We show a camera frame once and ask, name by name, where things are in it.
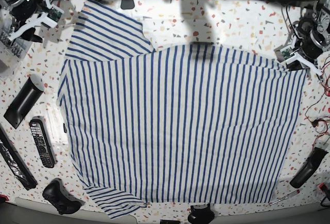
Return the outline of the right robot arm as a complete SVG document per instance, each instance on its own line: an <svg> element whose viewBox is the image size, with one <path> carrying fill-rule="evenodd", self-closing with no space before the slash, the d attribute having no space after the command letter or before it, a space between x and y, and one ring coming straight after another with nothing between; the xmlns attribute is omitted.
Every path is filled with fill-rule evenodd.
<svg viewBox="0 0 330 224"><path fill-rule="evenodd" d="M35 34L36 26L54 28L64 14L52 0L1 0L1 9L7 10L11 16L11 24L6 33L6 39L10 42L16 39L43 42Z"/></svg>

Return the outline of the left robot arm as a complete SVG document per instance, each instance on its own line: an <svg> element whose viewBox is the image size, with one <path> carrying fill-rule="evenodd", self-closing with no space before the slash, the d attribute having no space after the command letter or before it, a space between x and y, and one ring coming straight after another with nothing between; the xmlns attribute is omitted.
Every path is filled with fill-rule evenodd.
<svg viewBox="0 0 330 224"><path fill-rule="evenodd" d="M329 0L313 0L312 10L289 22L286 43L275 50L277 60L290 71L307 69L323 81L318 57L329 51Z"/></svg>

